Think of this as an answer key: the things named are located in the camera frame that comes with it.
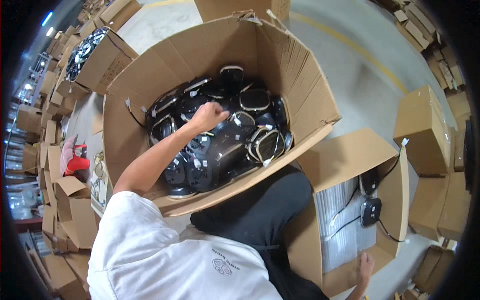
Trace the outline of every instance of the fist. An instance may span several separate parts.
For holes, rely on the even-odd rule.
[[[228,118],[229,111],[223,111],[223,108],[217,102],[207,102],[201,105],[195,112],[192,119],[185,125],[195,134],[201,134],[212,130],[221,121]]]
[[[372,277],[375,260],[369,253],[362,253],[357,266],[357,284],[367,286]]]

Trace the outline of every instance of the white t-shirt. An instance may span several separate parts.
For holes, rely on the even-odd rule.
[[[110,199],[88,265],[94,300],[281,299],[254,248],[193,226],[178,235],[133,192]]]

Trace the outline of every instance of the yellow floor line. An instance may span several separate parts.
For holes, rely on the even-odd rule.
[[[155,2],[155,3],[152,3],[152,4],[147,4],[147,5],[144,5],[144,7],[164,6],[164,5],[186,3],[186,2],[193,2],[193,0],[166,0],[166,1]]]
[[[378,59],[376,59],[366,49],[362,48],[362,46],[360,46],[359,44],[355,43],[354,41],[352,41],[348,37],[344,36],[343,34],[333,30],[332,28],[330,28],[326,25],[323,25],[321,23],[318,23],[318,22],[316,22],[316,21],[314,21],[314,20],[312,20],[312,19],[310,19],[310,18],[308,18],[304,15],[301,15],[299,13],[290,12],[289,17],[294,19],[294,20],[307,23],[308,25],[323,31],[326,34],[328,34],[328,35],[338,39],[342,43],[346,44],[347,46],[352,48],[354,51],[356,51],[357,53],[362,55],[372,65],[377,67],[383,74],[385,74],[385,76],[388,77],[388,79],[390,79],[393,82],[393,84],[399,90],[401,90],[404,94],[408,94],[408,89],[403,85],[403,83],[389,69],[387,69],[387,67],[385,67]]]

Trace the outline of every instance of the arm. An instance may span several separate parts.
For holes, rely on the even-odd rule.
[[[143,196],[191,139],[212,130],[228,115],[229,112],[223,111],[217,102],[207,102],[200,106],[190,122],[136,158],[120,176],[113,193],[131,191]]]
[[[367,286],[370,283],[374,266],[375,260],[373,257],[367,252],[364,252],[360,257],[358,264],[357,286],[353,289],[346,300],[361,300],[363,298],[363,295],[367,290]]]

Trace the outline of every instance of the black pants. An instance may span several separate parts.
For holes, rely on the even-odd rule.
[[[254,247],[283,299],[328,299],[313,282],[290,269],[283,243],[282,229],[311,198],[305,174],[288,165],[243,193],[192,214],[190,221],[205,233]]]

